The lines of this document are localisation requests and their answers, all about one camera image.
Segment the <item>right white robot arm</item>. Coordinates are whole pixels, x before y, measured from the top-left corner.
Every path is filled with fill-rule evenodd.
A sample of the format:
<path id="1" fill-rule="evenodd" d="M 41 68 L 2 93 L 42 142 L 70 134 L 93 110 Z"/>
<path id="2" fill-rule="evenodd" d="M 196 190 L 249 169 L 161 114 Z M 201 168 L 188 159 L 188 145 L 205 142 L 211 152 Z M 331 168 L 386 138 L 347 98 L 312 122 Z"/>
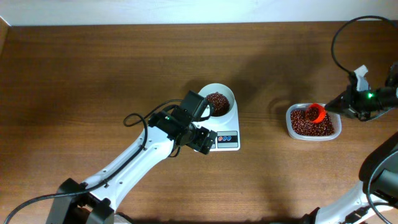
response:
<path id="1" fill-rule="evenodd" d="M 370 121 L 397 108 L 397 64 L 394 63 L 384 87 L 372 90 L 361 67 L 349 75 L 351 84 L 325 109 L 360 121 Z M 300 222 L 365 223 L 376 215 L 384 223 L 384 211 L 397 208 L 397 134 L 393 134 L 370 153 L 359 171 L 359 182 L 344 196 L 327 207 L 316 208 Z"/>

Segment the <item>red plastic scoop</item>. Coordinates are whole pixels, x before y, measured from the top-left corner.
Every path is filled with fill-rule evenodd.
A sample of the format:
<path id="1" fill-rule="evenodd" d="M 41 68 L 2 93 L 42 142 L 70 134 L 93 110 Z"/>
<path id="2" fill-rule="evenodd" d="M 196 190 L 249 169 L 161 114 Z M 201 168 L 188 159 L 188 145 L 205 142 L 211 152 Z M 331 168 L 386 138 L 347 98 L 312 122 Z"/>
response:
<path id="1" fill-rule="evenodd" d="M 326 118 L 326 110 L 323 106 L 313 103 L 305 111 L 305 119 L 311 123 L 321 123 Z"/>

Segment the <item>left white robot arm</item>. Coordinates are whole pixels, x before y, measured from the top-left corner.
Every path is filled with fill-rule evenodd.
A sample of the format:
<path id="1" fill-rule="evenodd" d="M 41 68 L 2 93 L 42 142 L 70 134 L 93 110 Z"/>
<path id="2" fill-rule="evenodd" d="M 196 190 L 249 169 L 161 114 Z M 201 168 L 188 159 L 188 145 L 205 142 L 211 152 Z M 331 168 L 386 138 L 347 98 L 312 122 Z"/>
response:
<path id="1" fill-rule="evenodd" d="M 182 146 L 210 152 L 217 134 L 196 123 L 212 113 L 213 104 L 192 91 L 162 104 L 141 119 L 143 131 L 113 162 L 80 184 L 68 179 L 58 188 L 47 223 L 127 223 L 116 210 L 150 169 Z"/>

